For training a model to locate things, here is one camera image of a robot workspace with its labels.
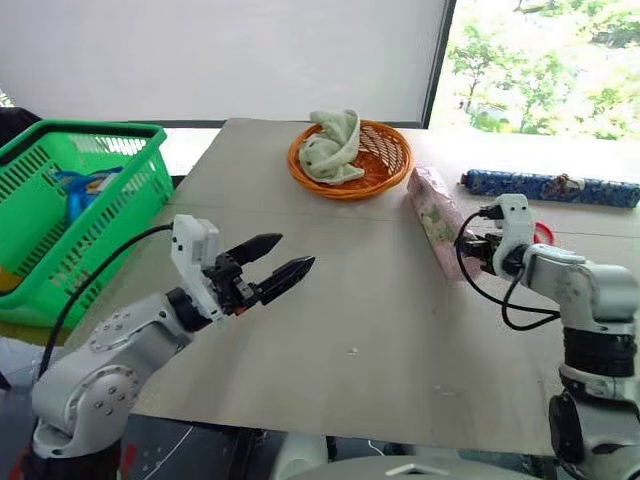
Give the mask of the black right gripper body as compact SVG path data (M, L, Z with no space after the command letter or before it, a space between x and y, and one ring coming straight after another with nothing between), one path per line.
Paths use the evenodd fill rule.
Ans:
M502 235L500 233L487 233L485 235L479 235L477 240L479 241L481 269L486 273L495 275L496 271L493 266L493 258L502 241Z

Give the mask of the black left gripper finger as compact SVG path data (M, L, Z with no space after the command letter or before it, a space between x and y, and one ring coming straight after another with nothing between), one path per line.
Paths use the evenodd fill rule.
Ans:
M273 271L258 285L259 301L267 305L294 287L307 275L315 260L313 256L295 258Z
M259 234L226 251L238 265L253 263L268 254L283 238L281 233Z

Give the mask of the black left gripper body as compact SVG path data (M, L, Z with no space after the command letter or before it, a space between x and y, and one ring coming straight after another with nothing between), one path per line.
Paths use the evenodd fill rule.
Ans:
M242 266L260 258L255 252L227 251L219 254L212 266L203 269L211 281L217 303L227 316L239 316L262 301L262 290L255 283L242 278Z

